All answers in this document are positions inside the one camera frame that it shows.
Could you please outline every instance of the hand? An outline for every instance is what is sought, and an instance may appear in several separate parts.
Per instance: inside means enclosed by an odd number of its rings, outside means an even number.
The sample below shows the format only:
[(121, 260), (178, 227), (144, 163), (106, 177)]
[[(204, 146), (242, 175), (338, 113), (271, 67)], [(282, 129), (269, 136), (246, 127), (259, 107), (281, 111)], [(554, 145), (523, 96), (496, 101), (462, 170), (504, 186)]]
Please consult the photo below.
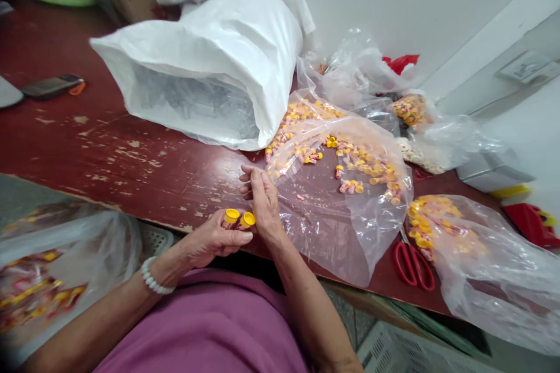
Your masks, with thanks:
[(244, 195), (245, 200), (253, 200), (258, 232), (264, 239), (279, 233), (285, 234), (278, 208), (278, 190), (268, 174), (262, 169), (247, 165), (241, 165), (241, 170), (244, 174), (239, 180), (246, 184), (239, 192)]
[[(245, 210), (237, 211), (241, 215), (245, 213)], [(154, 278), (161, 279), (166, 285), (176, 284), (190, 269), (205, 267), (214, 257), (234, 254), (247, 245), (253, 239), (253, 233), (225, 230), (221, 226), (225, 213), (225, 209), (218, 210), (198, 229), (155, 259), (150, 265), (151, 270), (152, 267), (157, 270), (157, 273), (152, 271)]]

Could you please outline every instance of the floor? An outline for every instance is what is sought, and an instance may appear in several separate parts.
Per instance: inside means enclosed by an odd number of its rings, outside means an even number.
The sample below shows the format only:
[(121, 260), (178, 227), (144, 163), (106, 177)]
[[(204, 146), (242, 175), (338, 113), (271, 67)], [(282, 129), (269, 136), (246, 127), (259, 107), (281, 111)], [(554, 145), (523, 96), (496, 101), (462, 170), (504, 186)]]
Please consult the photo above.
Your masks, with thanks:
[[(31, 212), (37, 205), (58, 202), (67, 196), (48, 188), (0, 174), (0, 230)], [(325, 288), (340, 315), (352, 345), (357, 349), (373, 327), (375, 319), (356, 310), (337, 293)], [(493, 366), (507, 373), (560, 371), (560, 357), (546, 357), (493, 336), (488, 341), (494, 354)]]

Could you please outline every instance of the wooden table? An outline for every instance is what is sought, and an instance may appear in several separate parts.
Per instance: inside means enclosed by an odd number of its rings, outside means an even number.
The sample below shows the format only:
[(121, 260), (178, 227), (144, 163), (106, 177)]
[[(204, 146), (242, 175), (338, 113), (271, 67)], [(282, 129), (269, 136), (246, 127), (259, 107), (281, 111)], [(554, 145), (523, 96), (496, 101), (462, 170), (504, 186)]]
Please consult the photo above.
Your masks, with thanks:
[[(65, 73), (88, 84), (77, 97), (26, 99), (0, 110), (0, 172), (184, 233), (219, 208), (249, 208), (237, 192), (240, 166), (264, 166), (262, 152), (208, 146), (129, 115), (113, 77), (88, 44), (115, 30), (102, 10), (34, 0), (16, 0), (13, 7), (0, 16), (0, 75), (16, 87)], [(454, 171), (415, 184), (415, 196), (427, 193), (464, 195), (498, 207)], [(397, 276), (393, 246), (366, 289), (449, 314), (438, 280), (436, 292), (427, 293)], [(248, 251), (268, 256), (258, 239)], [(307, 260), (315, 274), (337, 280)]]

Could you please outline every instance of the white plastic basket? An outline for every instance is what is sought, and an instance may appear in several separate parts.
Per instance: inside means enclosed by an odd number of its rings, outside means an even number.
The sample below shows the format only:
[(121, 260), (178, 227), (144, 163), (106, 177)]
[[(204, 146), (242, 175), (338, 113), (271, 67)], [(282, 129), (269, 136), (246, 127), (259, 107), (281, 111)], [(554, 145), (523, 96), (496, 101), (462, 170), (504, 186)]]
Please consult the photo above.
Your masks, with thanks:
[(378, 322), (358, 349), (366, 373), (500, 373), (458, 351)]
[(170, 231), (141, 221), (138, 224), (142, 235), (142, 256), (145, 259), (161, 255), (173, 245), (175, 236)]

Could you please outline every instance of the woman's left hand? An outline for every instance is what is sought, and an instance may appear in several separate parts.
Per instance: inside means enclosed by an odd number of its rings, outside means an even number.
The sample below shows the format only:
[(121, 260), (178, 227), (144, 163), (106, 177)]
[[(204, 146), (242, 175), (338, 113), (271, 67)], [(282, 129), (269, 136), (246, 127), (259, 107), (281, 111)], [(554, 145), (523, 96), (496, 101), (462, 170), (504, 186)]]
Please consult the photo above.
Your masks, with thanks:
[[(163, 271), (161, 277), (166, 283), (177, 282), (192, 268), (202, 268), (212, 262), (216, 256), (228, 256), (239, 250), (253, 239), (250, 231), (225, 230), (221, 224), (225, 209), (215, 212), (203, 225), (185, 236), (175, 246), (168, 249), (150, 265)], [(153, 273), (156, 280), (159, 276)]]

